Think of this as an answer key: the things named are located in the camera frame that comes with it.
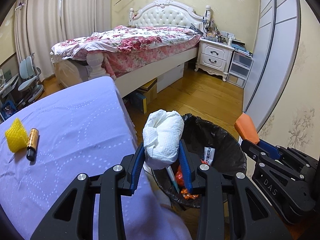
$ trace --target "purple cloth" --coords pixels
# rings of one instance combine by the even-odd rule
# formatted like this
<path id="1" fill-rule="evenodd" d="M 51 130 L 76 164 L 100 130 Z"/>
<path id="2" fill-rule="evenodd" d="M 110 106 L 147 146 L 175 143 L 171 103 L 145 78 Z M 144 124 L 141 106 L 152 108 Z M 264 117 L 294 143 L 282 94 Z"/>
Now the purple cloth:
<path id="1" fill-rule="evenodd" d="M 35 164 L 25 150 L 14 155 L 4 132 L 15 118 L 28 132 L 39 130 Z M 0 204 L 8 218 L 29 240 L 46 212 L 79 174 L 102 174 L 137 148 L 134 125 L 109 77 L 64 89 L 23 109 L 0 125 Z M 98 202 L 94 239 L 98 238 Z M 191 239 L 173 212 L 157 202 L 141 173 L 132 197 L 122 197 L 124 227 L 132 239 Z"/>

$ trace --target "metal bolt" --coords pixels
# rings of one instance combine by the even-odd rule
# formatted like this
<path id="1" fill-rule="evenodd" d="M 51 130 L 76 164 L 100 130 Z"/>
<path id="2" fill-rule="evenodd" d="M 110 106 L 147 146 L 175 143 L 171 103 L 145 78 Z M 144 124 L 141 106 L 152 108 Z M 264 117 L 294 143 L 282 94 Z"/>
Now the metal bolt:
<path id="1" fill-rule="evenodd" d="M 121 165 L 116 165 L 113 167 L 114 171 L 122 171 L 122 166 Z"/>
<path id="2" fill-rule="evenodd" d="M 245 175 L 242 172 L 238 172 L 236 174 L 236 176 L 237 176 L 238 179 L 244 179 L 245 178 Z"/>
<path id="3" fill-rule="evenodd" d="M 209 169 L 209 166 L 207 164 L 201 164 L 200 169 L 203 171 L 207 171 Z"/>
<path id="4" fill-rule="evenodd" d="M 84 180 L 86 177 L 87 177 L 87 175 L 85 175 L 84 173 L 81 173 L 78 175 L 77 179 Z"/>

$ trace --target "white tissue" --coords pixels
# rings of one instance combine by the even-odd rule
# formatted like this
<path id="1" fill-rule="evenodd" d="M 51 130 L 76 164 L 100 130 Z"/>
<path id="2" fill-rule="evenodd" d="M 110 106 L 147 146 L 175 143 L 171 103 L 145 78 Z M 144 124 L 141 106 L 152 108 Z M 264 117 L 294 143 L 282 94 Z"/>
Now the white tissue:
<path id="1" fill-rule="evenodd" d="M 183 127 L 177 111 L 158 110 L 149 115 L 142 135 L 146 164 L 150 168 L 161 170 L 177 160 Z"/>

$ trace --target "tufted headboard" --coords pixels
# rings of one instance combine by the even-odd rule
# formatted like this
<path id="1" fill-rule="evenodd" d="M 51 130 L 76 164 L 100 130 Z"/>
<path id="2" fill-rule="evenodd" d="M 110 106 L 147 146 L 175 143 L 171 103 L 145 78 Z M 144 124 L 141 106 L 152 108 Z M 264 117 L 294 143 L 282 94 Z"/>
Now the tufted headboard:
<path id="1" fill-rule="evenodd" d="M 191 23 L 203 30 L 203 17 L 194 13 L 192 7 L 173 0 L 154 0 L 134 15 L 133 8 L 130 8 L 129 25 L 137 27 L 146 26 L 183 26 L 190 27 Z"/>

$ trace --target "yellow sponge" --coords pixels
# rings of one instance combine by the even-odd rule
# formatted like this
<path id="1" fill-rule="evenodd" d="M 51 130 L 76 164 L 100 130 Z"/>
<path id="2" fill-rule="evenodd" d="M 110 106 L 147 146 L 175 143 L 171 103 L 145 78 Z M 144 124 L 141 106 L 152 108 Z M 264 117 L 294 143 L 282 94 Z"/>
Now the yellow sponge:
<path id="1" fill-rule="evenodd" d="M 16 153 L 18 150 L 27 147 L 28 134 L 18 118 L 13 121 L 11 127 L 5 131 L 4 134 L 7 138 L 8 147 L 13 153 Z"/>

